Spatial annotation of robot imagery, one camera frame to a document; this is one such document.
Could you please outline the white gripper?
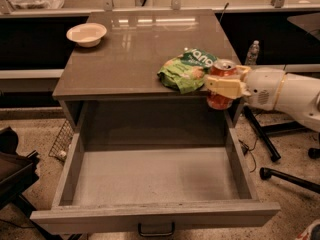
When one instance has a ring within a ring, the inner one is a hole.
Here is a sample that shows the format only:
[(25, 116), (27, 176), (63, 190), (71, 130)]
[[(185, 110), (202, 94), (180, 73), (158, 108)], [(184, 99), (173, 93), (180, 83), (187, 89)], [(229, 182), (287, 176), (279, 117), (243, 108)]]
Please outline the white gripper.
[(229, 99), (249, 96), (246, 102), (250, 107), (270, 111), (275, 107), (276, 97), (284, 76), (285, 72), (279, 69), (251, 70), (250, 66), (237, 65), (236, 76), (206, 75), (204, 85), (214, 94)]

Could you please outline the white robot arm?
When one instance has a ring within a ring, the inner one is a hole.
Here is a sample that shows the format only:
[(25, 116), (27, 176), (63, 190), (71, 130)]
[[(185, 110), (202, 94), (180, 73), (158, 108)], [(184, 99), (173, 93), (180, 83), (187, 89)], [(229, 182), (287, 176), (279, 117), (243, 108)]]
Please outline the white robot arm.
[(205, 87), (214, 94), (247, 106), (279, 111), (299, 124), (320, 132), (320, 80), (286, 73), (280, 69), (240, 66), (231, 76), (206, 75)]

